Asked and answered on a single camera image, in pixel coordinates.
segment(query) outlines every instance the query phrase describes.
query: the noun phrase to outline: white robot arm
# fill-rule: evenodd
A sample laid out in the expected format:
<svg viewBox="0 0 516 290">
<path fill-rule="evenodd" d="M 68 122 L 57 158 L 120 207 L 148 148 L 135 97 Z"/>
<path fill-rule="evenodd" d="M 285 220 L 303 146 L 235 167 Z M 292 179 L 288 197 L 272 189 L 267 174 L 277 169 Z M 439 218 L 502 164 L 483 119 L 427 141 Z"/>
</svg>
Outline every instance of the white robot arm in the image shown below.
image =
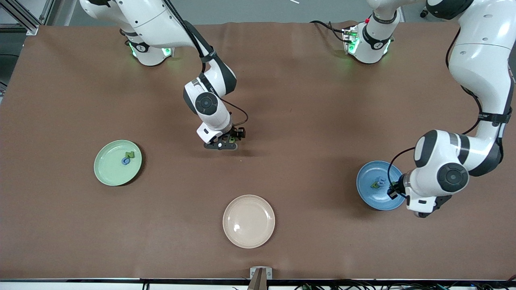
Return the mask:
<svg viewBox="0 0 516 290">
<path fill-rule="evenodd" d="M 185 85 L 183 98 L 203 121 L 197 134 L 205 148 L 237 149 L 235 141 L 245 138 L 245 130 L 235 127 L 222 100 L 235 89 L 235 74 L 195 27 L 181 18 L 170 0 L 79 2 L 91 17 L 116 23 L 143 65 L 160 64 L 175 47 L 195 47 L 203 69 L 196 79 Z M 206 63 L 209 70 L 205 72 Z"/>
<path fill-rule="evenodd" d="M 376 4 L 373 6 L 376 16 L 367 25 L 359 25 L 357 32 L 364 31 L 388 44 L 385 40 L 397 24 L 395 9 L 413 1 L 368 2 Z M 405 194 L 407 208 L 419 217 L 427 217 L 464 189 L 470 176 L 484 175 L 502 161 L 502 137 L 512 111 L 514 88 L 508 58 L 516 40 L 515 0 L 427 0 L 426 5 L 436 17 L 458 20 L 461 30 L 449 70 L 464 91 L 479 101 L 481 112 L 475 137 L 432 130 L 417 142 L 416 169 L 403 174 L 390 194 L 391 197 Z M 394 21 L 382 24 L 376 21 L 380 17 Z M 371 43 L 365 38 L 365 45 L 363 42 L 356 45 L 352 55 L 365 63 L 378 61 L 383 51 L 375 51 Z"/>
</svg>

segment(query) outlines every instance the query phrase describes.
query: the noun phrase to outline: brown table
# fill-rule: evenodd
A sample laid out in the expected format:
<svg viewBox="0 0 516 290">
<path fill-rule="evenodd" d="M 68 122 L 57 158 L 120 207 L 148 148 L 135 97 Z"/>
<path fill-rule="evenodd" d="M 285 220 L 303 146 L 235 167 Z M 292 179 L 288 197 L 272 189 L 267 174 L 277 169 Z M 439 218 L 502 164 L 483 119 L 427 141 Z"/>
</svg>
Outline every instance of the brown table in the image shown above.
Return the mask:
<svg viewBox="0 0 516 290">
<path fill-rule="evenodd" d="M 239 278 L 266 265 L 281 279 L 508 278 L 512 125 L 498 169 L 427 219 L 404 206 L 374 211 L 355 187 L 366 162 L 474 123 L 475 103 L 444 65 L 456 29 L 400 24 L 390 52 L 367 66 L 314 24 L 200 26 L 238 77 L 228 100 L 250 115 L 240 149 L 214 152 L 182 98 L 200 70 L 195 50 L 148 68 L 116 27 L 41 27 L 0 106 L 0 277 Z M 133 183 L 108 187 L 93 160 L 117 139 L 138 143 L 146 164 Z M 397 165 L 414 167 L 410 154 Z M 222 231 L 225 207 L 244 194 L 264 197 L 277 218 L 252 250 Z"/>
</svg>

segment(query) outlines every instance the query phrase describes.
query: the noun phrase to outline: green plate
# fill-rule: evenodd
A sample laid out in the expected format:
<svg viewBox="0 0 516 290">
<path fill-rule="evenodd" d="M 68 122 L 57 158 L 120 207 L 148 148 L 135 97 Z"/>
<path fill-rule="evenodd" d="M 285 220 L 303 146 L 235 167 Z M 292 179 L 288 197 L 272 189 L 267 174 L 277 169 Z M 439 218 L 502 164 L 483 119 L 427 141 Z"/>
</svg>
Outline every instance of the green plate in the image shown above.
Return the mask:
<svg viewBox="0 0 516 290">
<path fill-rule="evenodd" d="M 126 152 L 134 152 L 127 165 L 122 163 Z M 125 184 L 133 179 L 140 171 L 142 162 L 141 151 L 136 144 L 127 140 L 117 140 L 104 146 L 97 154 L 93 171 L 97 179 L 109 186 Z"/>
</svg>

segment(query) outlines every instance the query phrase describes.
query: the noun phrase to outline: plate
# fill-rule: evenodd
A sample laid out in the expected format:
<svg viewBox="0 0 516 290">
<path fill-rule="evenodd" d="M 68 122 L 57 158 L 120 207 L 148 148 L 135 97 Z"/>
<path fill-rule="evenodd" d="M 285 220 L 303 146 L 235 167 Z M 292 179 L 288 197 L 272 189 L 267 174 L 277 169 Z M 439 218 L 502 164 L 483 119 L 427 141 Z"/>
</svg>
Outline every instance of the plate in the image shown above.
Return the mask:
<svg viewBox="0 0 516 290">
<path fill-rule="evenodd" d="M 126 152 L 134 152 L 128 164 L 122 163 Z M 142 163 L 141 151 L 136 144 L 127 140 L 117 140 L 104 146 L 97 154 L 93 171 L 97 179 L 109 186 L 118 186 L 131 181 Z"/>
<path fill-rule="evenodd" d="M 270 204 L 254 195 L 234 199 L 224 211 L 222 226 L 228 239 L 244 249 L 257 248 L 269 240 L 276 219 Z"/>
<path fill-rule="evenodd" d="M 387 168 L 389 163 L 385 161 L 371 161 L 364 165 L 357 176 L 357 190 L 360 197 L 370 207 L 380 211 L 390 211 L 399 207 L 405 200 L 398 195 L 395 199 L 391 199 L 387 195 L 389 189 L 389 180 L 387 179 Z M 397 182 L 401 176 L 401 171 L 394 165 L 391 166 L 391 181 Z M 379 182 L 380 179 L 385 180 L 382 187 L 374 188 L 372 185 Z"/>
</svg>

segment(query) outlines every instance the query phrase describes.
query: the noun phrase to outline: beige plate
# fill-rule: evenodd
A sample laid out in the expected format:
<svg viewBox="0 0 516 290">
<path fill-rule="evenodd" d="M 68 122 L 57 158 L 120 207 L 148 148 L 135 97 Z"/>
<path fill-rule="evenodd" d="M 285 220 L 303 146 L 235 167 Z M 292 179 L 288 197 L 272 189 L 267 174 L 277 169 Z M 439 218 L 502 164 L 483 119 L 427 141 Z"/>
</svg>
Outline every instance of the beige plate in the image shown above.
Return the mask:
<svg viewBox="0 0 516 290">
<path fill-rule="evenodd" d="M 244 249 L 265 244 L 274 231 L 275 223 L 270 204 L 254 195 L 235 198 L 226 207 L 222 220 L 228 239 Z"/>
</svg>

